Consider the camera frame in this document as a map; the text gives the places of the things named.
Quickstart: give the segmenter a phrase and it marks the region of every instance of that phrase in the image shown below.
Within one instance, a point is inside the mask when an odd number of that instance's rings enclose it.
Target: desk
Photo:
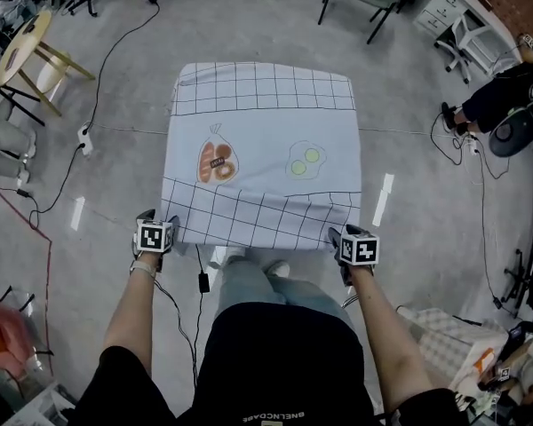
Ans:
[[[361,149],[343,75],[271,63],[186,65],[174,87],[161,211],[178,241],[328,249],[359,224]]]
[[[431,36],[437,37],[466,11],[472,12],[483,24],[491,27],[506,49],[512,50],[510,54],[521,62],[519,50],[514,49],[516,42],[512,34],[496,14],[484,8],[478,0],[422,0],[415,23],[425,28]]]
[[[45,96],[47,90],[40,90],[40,88],[32,82],[22,69],[31,54],[34,53],[39,58],[43,59],[50,68],[58,71],[60,76],[63,76],[65,73],[64,68],[67,67],[73,67],[91,80],[93,80],[95,76],[83,67],[77,65],[68,55],[56,51],[50,45],[42,41],[51,21],[51,12],[47,10],[40,11],[35,18],[29,20],[20,28],[16,36],[10,41],[10,44],[4,51],[4,55],[0,60],[0,87],[5,87],[15,75],[20,75],[29,88],[38,96],[40,101],[44,102],[55,114],[61,116],[61,112]],[[27,27],[32,23],[34,24],[34,28],[31,31],[24,33]]]

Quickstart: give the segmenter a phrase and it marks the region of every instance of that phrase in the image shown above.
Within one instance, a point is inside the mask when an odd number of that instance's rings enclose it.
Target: concrete floor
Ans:
[[[468,88],[432,38],[416,31],[410,12],[394,14],[374,42],[373,9],[355,0],[331,0],[323,24],[316,25],[321,0],[159,0],[161,12],[146,28],[128,36],[108,60],[102,75],[96,123],[110,127],[167,131],[172,86],[180,69],[196,61],[263,61],[347,75],[354,86],[362,144],[362,226],[381,237],[378,281],[394,305],[440,307],[473,320],[509,320],[496,312],[484,277],[481,244],[480,160],[465,151],[458,168],[434,148],[427,135],[443,100],[459,104],[481,85]],[[86,11],[58,14],[46,40],[70,51],[97,74],[112,44],[155,11],[146,0],[98,0],[99,17]],[[37,60],[29,66],[38,68]],[[36,127],[38,155],[28,185],[40,207],[49,206],[77,145],[76,131],[91,118],[97,82],[72,75],[54,102],[62,110]],[[443,134],[441,125],[436,129]],[[94,128],[95,151],[76,157],[56,207],[41,216],[52,240],[49,323],[55,375],[81,395],[97,365],[103,334],[128,278],[134,218],[160,203],[165,136]],[[452,155],[450,140],[439,138]],[[493,171],[505,161],[488,154]],[[379,228],[371,222],[386,173],[394,174]],[[13,182],[0,178],[0,186]],[[24,214],[32,208],[15,193],[8,198]],[[76,199],[84,197],[78,229],[70,227]],[[533,151],[511,160],[497,182],[486,178],[488,267],[496,295],[507,279],[503,268],[516,247],[527,249],[533,224]],[[47,246],[0,199],[0,295],[9,285],[36,293],[44,310]],[[326,253],[273,254],[290,260],[291,277],[319,284],[340,302],[347,297],[338,268]],[[184,328],[195,335],[198,266],[191,248],[166,257],[163,284],[177,298]],[[200,355],[217,305],[217,289],[204,298]],[[349,307],[366,342],[359,308]],[[154,379],[172,411],[185,410],[193,387],[190,355],[177,329],[170,302],[155,294]],[[368,358],[368,379],[375,382]]]

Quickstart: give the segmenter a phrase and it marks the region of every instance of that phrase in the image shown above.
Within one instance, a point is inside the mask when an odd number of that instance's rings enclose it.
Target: white drawer cabinet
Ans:
[[[421,0],[418,9],[415,23],[436,37],[464,14],[467,6],[460,0]]]
[[[445,23],[428,11],[422,11],[417,17],[417,22],[424,28],[433,32],[436,36],[440,36],[442,32],[448,28]]]
[[[452,25],[466,7],[459,0],[431,0],[426,10],[446,25]]]

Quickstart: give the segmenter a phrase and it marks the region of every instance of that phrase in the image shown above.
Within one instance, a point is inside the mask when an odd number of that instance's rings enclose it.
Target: black shorts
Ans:
[[[530,77],[495,78],[462,105],[464,115],[470,122],[477,122],[481,132],[490,132],[513,108],[525,107],[529,103],[531,82]]]

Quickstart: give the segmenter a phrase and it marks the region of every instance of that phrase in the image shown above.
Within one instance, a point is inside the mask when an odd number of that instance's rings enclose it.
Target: watch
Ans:
[[[143,272],[148,273],[153,280],[156,279],[156,268],[154,266],[147,264],[146,262],[140,262],[139,260],[135,260],[134,262],[132,262],[131,265],[131,273],[137,268],[139,270],[142,270]]]

